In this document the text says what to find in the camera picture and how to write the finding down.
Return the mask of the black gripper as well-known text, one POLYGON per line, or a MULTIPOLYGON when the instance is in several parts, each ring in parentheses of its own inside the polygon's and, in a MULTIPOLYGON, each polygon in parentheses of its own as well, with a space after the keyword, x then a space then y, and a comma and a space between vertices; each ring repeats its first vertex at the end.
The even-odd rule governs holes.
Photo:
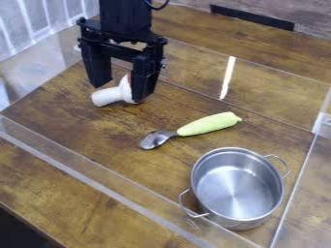
POLYGON ((140 103, 153 93, 164 59, 166 39, 150 30, 152 0, 98 0, 100 18, 80 17, 78 47, 88 79, 94 88, 110 80, 110 57, 133 61, 132 100, 140 103))

